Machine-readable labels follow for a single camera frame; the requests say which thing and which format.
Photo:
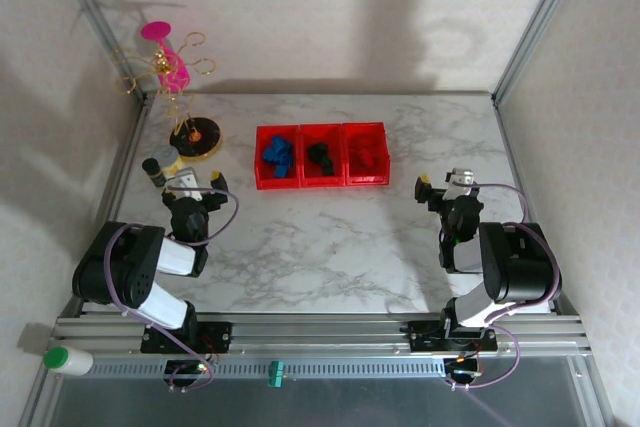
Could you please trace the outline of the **pink plastic cocktail glass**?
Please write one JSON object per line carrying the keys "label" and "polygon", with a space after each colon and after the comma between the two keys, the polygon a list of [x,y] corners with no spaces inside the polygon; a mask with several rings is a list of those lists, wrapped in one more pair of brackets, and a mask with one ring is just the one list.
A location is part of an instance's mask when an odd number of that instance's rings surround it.
{"label": "pink plastic cocktail glass", "polygon": [[152,64],[162,91],[178,94],[189,85],[190,74],[180,55],[166,44],[166,38],[170,33],[171,25],[165,21],[147,23],[140,31],[144,40],[156,44]]}

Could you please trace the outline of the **red plastic bin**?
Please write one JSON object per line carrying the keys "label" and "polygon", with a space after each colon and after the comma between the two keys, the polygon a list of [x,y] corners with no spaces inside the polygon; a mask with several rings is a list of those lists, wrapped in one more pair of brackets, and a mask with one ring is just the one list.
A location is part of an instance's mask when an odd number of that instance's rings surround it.
{"label": "red plastic bin", "polygon": [[[311,162],[307,149],[314,144],[328,145],[328,155],[333,162],[334,176],[323,176],[321,158]],[[346,154],[343,146],[341,124],[304,124],[299,130],[299,161],[301,183],[304,187],[339,187],[346,182]]]}
{"label": "red plastic bin", "polygon": [[[294,165],[289,168],[285,179],[275,179],[274,169],[278,164],[268,164],[262,160],[262,153],[271,146],[271,137],[281,136],[293,144]],[[258,190],[297,189],[301,186],[301,166],[299,161],[299,127],[297,125],[267,125],[256,128],[254,171]]]}
{"label": "red plastic bin", "polygon": [[[343,145],[346,154],[346,184],[350,186],[388,185],[391,173],[391,160],[387,145],[387,136],[382,122],[344,123]],[[358,164],[350,162],[350,142],[354,138],[366,137],[372,142],[378,142],[383,150],[379,157],[382,166],[376,171],[361,171]]]}

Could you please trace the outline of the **white bottle green cap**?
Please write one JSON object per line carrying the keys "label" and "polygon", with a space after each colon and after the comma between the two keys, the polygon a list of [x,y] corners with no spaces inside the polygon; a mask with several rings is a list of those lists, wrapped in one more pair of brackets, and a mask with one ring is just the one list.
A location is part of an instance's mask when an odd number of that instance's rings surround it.
{"label": "white bottle green cap", "polygon": [[55,346],[43,356],[44,366],[56,373],[69,376],[87,374],[94,364],[94,357],[84,350],[68,346]]}

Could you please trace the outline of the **grey metal panel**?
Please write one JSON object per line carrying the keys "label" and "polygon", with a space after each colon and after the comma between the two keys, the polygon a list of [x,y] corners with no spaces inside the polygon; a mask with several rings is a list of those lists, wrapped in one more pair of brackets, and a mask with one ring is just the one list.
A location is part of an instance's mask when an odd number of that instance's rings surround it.
{"label": "grey metal panel", "polygon": [[564,387],[451,391],[435,379],[218,380],[190,393],[156,381],[68,381],[50,427],[586,427]]}

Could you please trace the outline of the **jar with grey lid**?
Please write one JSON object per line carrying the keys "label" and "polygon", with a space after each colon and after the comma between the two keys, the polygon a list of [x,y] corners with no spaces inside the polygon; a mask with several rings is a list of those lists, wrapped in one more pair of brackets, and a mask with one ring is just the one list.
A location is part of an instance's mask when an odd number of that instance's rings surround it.
{"label": "jar with grey lid", "polygon": [[172,145],[157,147],[151,157],[158,163],[166,179],[173,178],[178,171],[183,169],[183,161],[179,151]]}

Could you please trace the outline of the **small bottle black cap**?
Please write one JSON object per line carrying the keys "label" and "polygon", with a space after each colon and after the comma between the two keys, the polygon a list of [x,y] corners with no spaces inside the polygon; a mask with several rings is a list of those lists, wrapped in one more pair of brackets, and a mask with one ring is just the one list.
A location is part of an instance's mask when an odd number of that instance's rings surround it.
{"label": "small bottle black cap", "polygon": [[160,188],[165,185],[166,178],[155,158],[149,157],[145,159],[142,162],[141,167],[155,187]]}

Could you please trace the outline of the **aluminium frame rail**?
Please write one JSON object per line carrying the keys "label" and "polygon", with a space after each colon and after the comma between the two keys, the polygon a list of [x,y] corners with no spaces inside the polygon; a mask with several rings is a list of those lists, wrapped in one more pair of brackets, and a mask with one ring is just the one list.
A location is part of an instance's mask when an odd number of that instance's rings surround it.
{"label": "aluminium frame rail", "polygon": [[199,322],[226,322],[229,347],[223,359],[455,357],[478,351],[507,358],[591,355],[577,315],[516,314],[495,323],[482,339],[431,342],[416,351],[410,322],[433,322],[433,314],[201,314]]}

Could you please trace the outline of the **aluminium frame post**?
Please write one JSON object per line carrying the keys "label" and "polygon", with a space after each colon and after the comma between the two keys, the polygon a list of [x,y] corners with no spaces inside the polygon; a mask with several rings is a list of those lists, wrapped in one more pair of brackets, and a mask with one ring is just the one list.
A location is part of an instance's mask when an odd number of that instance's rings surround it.
{"label": "aluminium frame post", "polygon": [[562,0],[540,0],[492,93],[496,109],[504,103]]}
{"label": "aluminium frame post", "polygon": [[102,47],[108,54],[115,54],[112,61],[121,77],[131,77],[133,70],[121,52],[120,43],[116,40],[113,30],[104,17],[97,0],[76,0],[80,7],[80,14],[86,18],[96,34]]}

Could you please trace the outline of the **small black controller board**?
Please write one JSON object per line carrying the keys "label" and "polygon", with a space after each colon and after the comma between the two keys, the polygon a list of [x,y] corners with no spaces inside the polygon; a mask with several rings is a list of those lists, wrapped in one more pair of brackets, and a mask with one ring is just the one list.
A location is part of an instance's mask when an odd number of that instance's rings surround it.
{"label": "small black controller board", "polygon": [[197,379],[208,372],[208,366],[199,360],[168,360],[164,367],[163,376],[169,380],[176,379]]}
{"label": "small black controller board", "polygon": [[458,383],[472,383],[483,372],[475,357],[458,357],[444,361],[445,374]]}

